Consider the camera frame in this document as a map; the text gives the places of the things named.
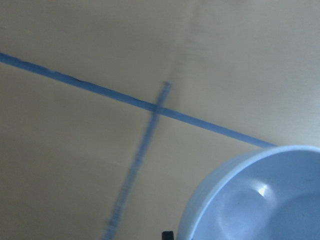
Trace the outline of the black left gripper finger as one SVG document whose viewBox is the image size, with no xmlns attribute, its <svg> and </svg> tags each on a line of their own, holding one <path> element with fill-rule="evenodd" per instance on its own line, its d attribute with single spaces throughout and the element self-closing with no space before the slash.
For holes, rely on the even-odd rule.
<svg viewBox="0 0 320 240">
<path fill-rule="evenodd" d="M 163 231 L 161 233 L 162 240 L 174 240 L 174 232 L 173 231 Z"/>
</svg>

